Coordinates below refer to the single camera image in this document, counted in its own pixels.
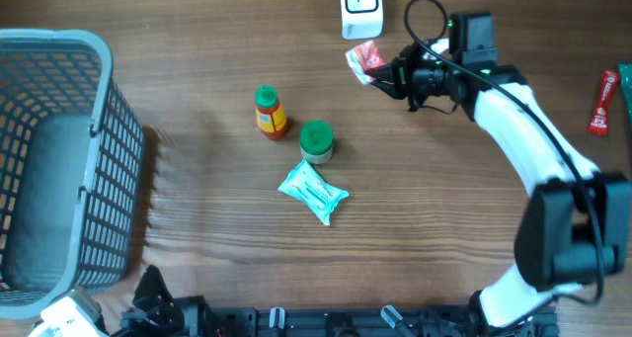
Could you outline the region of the red stick sachet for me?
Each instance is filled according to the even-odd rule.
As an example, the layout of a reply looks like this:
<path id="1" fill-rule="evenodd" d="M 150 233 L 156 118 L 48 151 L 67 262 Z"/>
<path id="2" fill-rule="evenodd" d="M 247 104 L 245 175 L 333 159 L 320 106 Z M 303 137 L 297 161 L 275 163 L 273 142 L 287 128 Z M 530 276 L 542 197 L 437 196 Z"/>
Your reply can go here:
<path id="1" fill-rule="evenodd" d="M 601 86 L 589 124 L 589 133 L 601 136 L 608 134 L 609 105 L 619 82 L 620 75 L 616 71 L 604 70 L 602 72 Z"/>

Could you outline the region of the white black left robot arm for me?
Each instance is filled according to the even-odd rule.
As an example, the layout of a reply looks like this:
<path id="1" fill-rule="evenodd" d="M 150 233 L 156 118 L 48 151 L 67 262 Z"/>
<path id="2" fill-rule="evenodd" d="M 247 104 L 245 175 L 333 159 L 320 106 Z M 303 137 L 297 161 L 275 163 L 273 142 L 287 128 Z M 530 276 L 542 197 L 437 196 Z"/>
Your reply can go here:
<path id="1" fill-rule="evenodd" d="M 107 336 L 101 307 L 76 287 L 45 308 L 33 336 Z M 160 270 L 151 265 L 134 291 L 132 308 L 121 315 L 117 336 L 219 336 L 221 328 L 201 296 L 174 298 Z"/>

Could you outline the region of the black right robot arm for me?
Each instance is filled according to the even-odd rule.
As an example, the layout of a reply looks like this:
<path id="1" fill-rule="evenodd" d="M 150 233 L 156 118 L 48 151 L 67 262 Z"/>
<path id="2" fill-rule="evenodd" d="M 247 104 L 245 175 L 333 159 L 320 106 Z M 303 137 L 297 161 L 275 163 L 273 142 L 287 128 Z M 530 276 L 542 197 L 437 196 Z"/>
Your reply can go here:
<path id="1" fill-rule="evenodd" d="M 552 302 L 578 299 L 586 286 L 602 290 L 606 277 L 624 269 L 629 180 L 600 171 L 578 152 L 540 109 L 522 74 L 499 63 L 490 13 L 445 14 L 439 39 L 414 39 L 366 73 L 411 111 L 430 97 L 448 97 L 497 143 L 528 195 L 513 265 L 476 292 L 458 318 L 428 311 L 423 333 L 450 327 L 468 336 L 542 335 Z"/>

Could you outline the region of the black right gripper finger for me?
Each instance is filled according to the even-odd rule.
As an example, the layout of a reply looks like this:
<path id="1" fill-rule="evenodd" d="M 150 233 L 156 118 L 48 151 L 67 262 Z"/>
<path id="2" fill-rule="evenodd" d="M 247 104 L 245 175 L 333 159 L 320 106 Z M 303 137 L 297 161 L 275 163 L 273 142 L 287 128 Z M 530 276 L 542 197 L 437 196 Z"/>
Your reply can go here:
<path id="1" fill-rule="evenodd" d="M 383 82 L 377 79 L 373 80 L 371 85 L 378 88 L 394 100 L 404 100 L 407 97 L 406 89 L 402 88 L 400 85 Z"/>
<path id="2" fill-rule="evenodd" d="M 370 76 L 374 80 L 392 80 L 393 79 L 393 65 L 387 63 L 384 65 L 376 66 L 366 69 L 364 73 Z"/>

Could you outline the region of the small red packet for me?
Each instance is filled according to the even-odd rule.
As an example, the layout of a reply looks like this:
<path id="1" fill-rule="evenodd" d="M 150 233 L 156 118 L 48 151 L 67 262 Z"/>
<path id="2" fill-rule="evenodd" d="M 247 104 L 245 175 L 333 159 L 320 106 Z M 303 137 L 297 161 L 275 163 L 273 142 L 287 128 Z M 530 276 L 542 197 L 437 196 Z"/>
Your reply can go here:
<path id="1" fill-rule="evenodd" d="M 366 71 L 385 65 L 374 40 L 359 44 L 346 52 L 349 68 L 362 85 L 370 84 L 374 78 L 366 74 Z"/>

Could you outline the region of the teal white sachet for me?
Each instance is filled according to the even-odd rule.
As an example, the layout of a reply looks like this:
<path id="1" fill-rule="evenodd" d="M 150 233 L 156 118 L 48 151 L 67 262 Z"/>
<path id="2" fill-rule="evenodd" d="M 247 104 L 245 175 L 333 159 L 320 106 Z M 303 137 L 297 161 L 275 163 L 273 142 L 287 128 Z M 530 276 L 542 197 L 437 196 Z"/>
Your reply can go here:
<path id="1" fill-rule="evenodd" d="M 288 173 L 277 189 L 307 205 L 325 226 L 331 225 L 332 213 L 340 201 L 350 195 L 328 184 L 305 159 Z"/>

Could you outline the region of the green lid white jar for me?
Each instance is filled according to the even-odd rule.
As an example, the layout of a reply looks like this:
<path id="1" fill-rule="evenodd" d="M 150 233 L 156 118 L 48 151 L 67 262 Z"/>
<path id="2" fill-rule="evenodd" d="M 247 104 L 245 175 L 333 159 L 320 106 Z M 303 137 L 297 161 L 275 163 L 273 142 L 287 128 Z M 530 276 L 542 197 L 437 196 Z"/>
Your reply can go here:
<path id="1" fill-rule="evenodd" d="M 324 121 L 311 121 L 305 124 L 299 134 L 302 157 L 312 164 L 327 162 L 334 148 L 334 132 Z"/>

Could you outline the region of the red sauce bottle green cap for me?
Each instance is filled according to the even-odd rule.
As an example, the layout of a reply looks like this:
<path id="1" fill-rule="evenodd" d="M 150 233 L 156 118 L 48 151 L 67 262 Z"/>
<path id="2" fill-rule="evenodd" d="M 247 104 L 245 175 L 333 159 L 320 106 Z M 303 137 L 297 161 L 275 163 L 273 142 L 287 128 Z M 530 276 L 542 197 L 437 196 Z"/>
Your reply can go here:
<path id="1" fill-rule="evenodd" d="M 285 136 L 288 120 L 276 89 L 262 85 L 255 94 L 256 122 L 264 136 L 277 140 Z"/>

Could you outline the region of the green glove package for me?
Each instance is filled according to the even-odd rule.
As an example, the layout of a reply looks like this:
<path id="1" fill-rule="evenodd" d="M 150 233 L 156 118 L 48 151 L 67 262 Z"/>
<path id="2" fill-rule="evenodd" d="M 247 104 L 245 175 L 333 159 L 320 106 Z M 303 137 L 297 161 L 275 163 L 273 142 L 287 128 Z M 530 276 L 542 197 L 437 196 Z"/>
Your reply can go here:
<path id="1" fill-rule="evenodd" d="M 621 78 L 620 84 L 628 115 L 629 128 L 632 128 L 632 64 L 619 63 L 618 71 Z"/>

